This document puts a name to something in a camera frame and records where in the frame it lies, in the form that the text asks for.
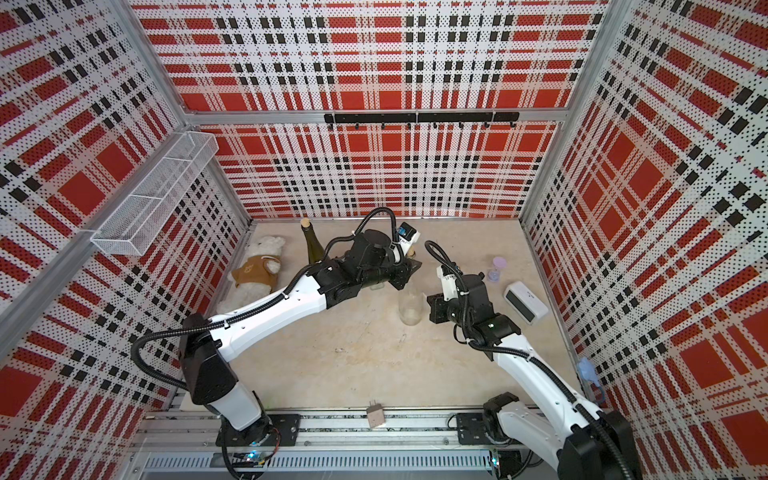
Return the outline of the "small beige plug adapter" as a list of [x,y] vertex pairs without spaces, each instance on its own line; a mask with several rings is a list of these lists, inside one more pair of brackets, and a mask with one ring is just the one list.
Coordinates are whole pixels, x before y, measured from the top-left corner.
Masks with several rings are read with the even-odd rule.
[[366,418],[370,429],[383,427],[386,424],[384,407],[380,403],[372,403],[366,408]]

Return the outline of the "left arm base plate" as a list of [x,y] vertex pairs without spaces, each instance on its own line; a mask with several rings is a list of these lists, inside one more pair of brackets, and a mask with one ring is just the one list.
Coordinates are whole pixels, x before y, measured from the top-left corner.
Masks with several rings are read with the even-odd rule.
[[222,426],[215,442],[219,447],[292,447],[296,444],[301,416],[265,414],[243,430],[235,429],[225,417],[221,420]]

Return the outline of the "dark green wine bottle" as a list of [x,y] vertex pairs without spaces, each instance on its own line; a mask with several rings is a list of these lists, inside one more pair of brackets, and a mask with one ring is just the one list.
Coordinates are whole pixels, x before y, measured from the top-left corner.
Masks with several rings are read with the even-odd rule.
[[321,262],[325,257],[325,247],[319,241],[311,220],[309,218],[302,218],[300,226],[307,247],[308,263],[315,264]]

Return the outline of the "blue cloth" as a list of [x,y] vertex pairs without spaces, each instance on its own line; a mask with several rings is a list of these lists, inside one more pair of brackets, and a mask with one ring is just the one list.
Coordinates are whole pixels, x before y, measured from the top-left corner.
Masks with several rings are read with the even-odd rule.
[[586,391],[592,395],[594,402],[602,407],[606,407],[608,405],[607,396],[596,367],[585,357],[581,357],[578,360],[576,367],[580,379],[586,385]]

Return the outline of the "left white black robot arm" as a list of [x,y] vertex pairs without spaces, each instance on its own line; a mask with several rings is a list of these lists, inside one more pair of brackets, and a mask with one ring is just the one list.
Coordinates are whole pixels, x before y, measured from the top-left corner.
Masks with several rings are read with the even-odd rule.
[[344,255],[307,266],[289,286],[230,313],[207,320],[188,317],[180,340],[185,389],[192,402],[223,417],[237,431],[268,424],[257,396],[238,379],[230,362],[255,343],[304,317],[388,283],[403,289],[420,263],[407,253],[420,233],[404,222],[395,238],[377,230],[353,235]]

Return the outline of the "purple sand timer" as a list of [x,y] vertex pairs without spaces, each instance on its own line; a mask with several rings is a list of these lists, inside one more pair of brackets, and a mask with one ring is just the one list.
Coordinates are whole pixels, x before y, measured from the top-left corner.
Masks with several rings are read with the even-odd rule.
[[490,282],[497,283],[501,279],[502,271],[506,268],[507,261],[502,256],[496,256],[492,259],[491,267],[487,272],[487,279]]

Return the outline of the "black wall hook rail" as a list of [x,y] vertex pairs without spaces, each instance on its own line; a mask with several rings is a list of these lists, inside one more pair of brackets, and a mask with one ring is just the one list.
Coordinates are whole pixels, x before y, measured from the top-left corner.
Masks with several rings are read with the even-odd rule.
[[327,125],[353,125],[357,128],[362,124],[413,124],[413,123],[510,123],[515,124],[520,119],[520,113],[510,112],[411,112],[411,113],[335,113],[325,114]]

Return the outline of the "tall clear corked bottle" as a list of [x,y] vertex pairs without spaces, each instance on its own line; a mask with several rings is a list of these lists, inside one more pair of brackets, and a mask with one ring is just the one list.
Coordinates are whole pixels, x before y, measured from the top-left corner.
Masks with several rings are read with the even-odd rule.
[[[415,259],[414,248],[413,253],[414,256],[407,258]],[[424,296],[422,290],[414,279],[415,274],[400,291],[398,297],[399,318],[401,322],[406,326],[417,325],[421,321],[423,314]]]

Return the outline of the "white rectangular device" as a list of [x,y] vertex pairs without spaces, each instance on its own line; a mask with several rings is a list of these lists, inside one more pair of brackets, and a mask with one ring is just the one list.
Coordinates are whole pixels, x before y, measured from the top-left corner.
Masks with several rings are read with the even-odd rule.
[[505,288],[504,299],[529,325],[540,322],[550,313],[549,307],[521,281]]

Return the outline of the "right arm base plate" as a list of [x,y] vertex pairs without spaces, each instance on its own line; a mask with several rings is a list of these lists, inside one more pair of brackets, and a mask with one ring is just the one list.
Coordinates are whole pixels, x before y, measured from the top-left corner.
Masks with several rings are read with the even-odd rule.
[[502,434],[495,434],[483,418],[482,413],[457,413],[454,415],[457,438],[460,445],[464,446],[504,446],[511,443],[511,439]]

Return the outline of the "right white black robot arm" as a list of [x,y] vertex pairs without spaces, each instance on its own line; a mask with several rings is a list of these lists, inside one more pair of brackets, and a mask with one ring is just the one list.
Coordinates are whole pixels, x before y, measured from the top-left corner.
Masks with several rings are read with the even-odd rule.
[[523,388],[530,409],[506,392],[484,406],[487,435],[515,440],[561,479],[639,479],[639,455],[629,422],[569,386],[535,351],[522,330],[495,311],[480,274],[437,270],[442,291],[428,297],[430,319],[451,322],[465,343],[485,354]]

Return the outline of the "white teddy bear brown shirt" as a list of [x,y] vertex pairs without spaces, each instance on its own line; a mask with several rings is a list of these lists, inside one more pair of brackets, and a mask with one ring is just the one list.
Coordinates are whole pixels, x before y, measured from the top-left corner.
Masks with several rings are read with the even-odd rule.
[[285,243],[285,239],[280,236],[262,236],[250,240],[244,261],[229,275],[232,285],[216,306],[217,314],[243,308],[276,289]]

